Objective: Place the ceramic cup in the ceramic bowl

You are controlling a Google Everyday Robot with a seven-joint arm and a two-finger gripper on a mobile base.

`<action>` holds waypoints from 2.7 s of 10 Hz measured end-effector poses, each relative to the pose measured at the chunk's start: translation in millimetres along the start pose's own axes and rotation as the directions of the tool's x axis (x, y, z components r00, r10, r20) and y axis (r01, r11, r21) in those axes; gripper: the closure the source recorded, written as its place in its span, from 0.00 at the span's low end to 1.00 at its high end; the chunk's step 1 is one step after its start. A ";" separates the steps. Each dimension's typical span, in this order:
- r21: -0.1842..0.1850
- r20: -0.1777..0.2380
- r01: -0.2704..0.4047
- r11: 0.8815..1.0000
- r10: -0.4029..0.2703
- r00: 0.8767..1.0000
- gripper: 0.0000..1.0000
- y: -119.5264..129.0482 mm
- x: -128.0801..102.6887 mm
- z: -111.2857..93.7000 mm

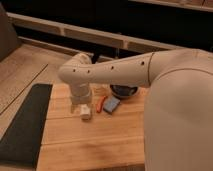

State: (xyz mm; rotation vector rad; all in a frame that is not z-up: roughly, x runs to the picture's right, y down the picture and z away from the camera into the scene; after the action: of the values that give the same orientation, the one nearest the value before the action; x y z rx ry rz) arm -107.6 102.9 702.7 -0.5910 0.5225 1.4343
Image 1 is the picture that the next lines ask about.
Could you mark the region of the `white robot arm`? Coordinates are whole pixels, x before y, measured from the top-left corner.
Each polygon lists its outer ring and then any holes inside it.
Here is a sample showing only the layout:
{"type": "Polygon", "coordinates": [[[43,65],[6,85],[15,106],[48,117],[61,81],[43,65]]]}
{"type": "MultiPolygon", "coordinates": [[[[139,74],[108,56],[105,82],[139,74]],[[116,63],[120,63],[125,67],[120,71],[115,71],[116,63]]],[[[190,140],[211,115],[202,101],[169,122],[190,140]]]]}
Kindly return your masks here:
{"type": "Polygon", "coordinates": [[[77,103],[91,83],[147,87],[145,170],[213,171],[213,53],[186,48],[97,64],[79,53],[59,77],[77,103]]]}

